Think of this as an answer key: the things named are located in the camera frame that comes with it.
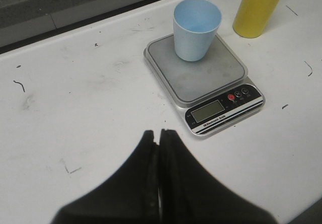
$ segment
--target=digital kitchen scale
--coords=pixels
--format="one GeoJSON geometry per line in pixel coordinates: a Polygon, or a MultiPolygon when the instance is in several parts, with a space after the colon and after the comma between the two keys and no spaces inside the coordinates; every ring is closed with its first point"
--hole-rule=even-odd
{"type": "Polygon", "coordinates": [[[173,35],[149,43],[144,57],[197,136],[223,130],[259,111],[265,103],[263,94],[247,77],[245,65],[219,36],[196,62],[176,55],[173,35]]]}

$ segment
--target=yellow cylinder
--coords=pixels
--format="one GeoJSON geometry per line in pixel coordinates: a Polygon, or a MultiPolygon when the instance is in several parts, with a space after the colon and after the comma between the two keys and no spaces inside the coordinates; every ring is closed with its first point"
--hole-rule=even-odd
{"type": "Polygon", "coordinates": [[[245,38],[260,36],[279,0],[242,0],[232,25],[245,38]]]}

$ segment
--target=scale button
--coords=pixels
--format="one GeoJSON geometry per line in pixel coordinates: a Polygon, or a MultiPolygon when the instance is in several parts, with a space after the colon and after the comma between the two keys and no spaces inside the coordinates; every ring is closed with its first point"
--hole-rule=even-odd
{"type": "Polygon", "coordinates": [[[248,94],[249,90],[247,88],[242,88],[241,92],[246,95],[248,94]]]}
{"type": "Polygon", "coordinates": [[[235,96],[237,96],[237,97],[241,97],[241,96],[242,96],[242,94],[241,94],[241,92],[240,92],[240,91],[236,91],[236,92],[235,92],[235,96]]]}
{"type": "Polygon", "coordinates": [[[229,94],[228,95],[228,99],[230,99],[231,101],[235,100],[235,96],[233,94],[229,94]]]}

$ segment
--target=red button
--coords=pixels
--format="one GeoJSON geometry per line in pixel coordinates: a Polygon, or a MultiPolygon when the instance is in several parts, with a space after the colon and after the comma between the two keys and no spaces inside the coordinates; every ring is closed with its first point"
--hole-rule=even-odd
{"type": "Polygon", "coordinates": [[[233,94],[229,94],[228,95],[228,99],[230,99],[231,101],[235,100],[235,96],[233,94]]]}

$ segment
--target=white countertop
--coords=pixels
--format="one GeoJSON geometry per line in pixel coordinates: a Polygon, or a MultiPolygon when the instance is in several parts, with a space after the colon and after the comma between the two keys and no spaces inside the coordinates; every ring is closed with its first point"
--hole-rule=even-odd
{"type": "Polygon", "coordinates": [[[0,55],[0,223],[49,223],[127,159],[143,132],[174,129],[219,181],[290,220],[322,197],[322,0],[280,0],[264,34],[239,37],[241,0],[210,0],[218,34],[266,97],[210,138],[187,129],[143,50],[172,33],[162,0],[0,55]]]}

